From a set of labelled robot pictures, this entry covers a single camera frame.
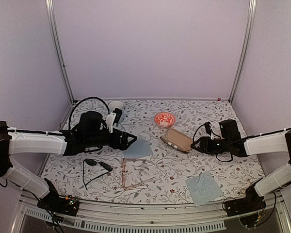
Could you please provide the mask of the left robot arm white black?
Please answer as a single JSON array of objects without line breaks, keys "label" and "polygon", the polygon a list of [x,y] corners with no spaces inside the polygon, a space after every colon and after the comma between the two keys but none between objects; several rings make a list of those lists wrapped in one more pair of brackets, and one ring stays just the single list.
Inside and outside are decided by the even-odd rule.
[{"label": "left robot arm white black", "polygon": [[30,131],[9,128],[5,121],[0,121],[0,178],[4,178],[26,189],[51,210],[62,207],[62,199],[52,184],[31,173],[24,166],[11,158],[14,154],[42,153],[74,156],[87,149],[104,146],[116,150],[127,150],[137,137],[113,127],[115,113],[107,115],[88,111],[81,115],[78,124],[70,130],[54,132]]}]

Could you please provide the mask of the brown striped glasses case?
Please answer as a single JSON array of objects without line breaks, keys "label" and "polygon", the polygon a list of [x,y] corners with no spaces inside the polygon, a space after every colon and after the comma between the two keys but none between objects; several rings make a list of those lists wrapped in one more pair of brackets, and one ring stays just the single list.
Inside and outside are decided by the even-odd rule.
[{"label": "brown striped glasses case", "polygon": [[189,153],[192,149],[191,144],[193,140],[174,128],[168,129],[166,134],[161,136],[161,140],[183,153]]}]

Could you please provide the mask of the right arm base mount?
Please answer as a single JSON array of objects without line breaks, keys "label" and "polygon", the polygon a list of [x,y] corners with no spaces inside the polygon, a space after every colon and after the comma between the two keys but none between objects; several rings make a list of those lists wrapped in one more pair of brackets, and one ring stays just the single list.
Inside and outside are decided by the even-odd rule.
[{"label": "right arm base mount", "polygon": [[232,198],[231,200],[226,199],[222,203],[222,208],[226,211],[227,216],[237,216],[261,210],[261,214],[255,213],[253,215],[243,216],[240,218],[240,223],[243,226],[247,228],[254,228],[259,224],[262,215],[264,214],[266,202],[264,197],[260,197],[256,193],[254,185],[251,185],[246,189],[244,198]]}]

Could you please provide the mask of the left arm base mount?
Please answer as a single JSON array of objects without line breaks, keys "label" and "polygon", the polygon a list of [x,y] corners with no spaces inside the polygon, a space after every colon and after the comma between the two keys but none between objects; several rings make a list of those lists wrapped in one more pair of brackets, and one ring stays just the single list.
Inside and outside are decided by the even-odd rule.
[{"label": "left arm base mount", "polygon": [[80,205],[79,198],[72,195],[60,197],[51,181],[46,178],[44,180],[48,185],[49,192],[45,197],[39,199],[37,207],[52,213],[76,216]]}]

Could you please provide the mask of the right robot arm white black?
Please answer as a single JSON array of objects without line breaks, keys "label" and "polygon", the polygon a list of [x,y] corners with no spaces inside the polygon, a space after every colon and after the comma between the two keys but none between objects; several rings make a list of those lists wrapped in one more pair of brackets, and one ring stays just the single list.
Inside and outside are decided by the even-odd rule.
[{"label": "right robot arm white black", "polygon": [[193,139],[191,148],[214,156],[228,152],[231,158],[277,152],[286,152],[289,155],[287,164],[246,189],[245,198],[241,201],[244,211],[251,212],[259,205],[262,197],[291,184],[291,128],[242,138],[235,120],[221,121],[219,126],[219,138],[202,136],[197,140]]}]

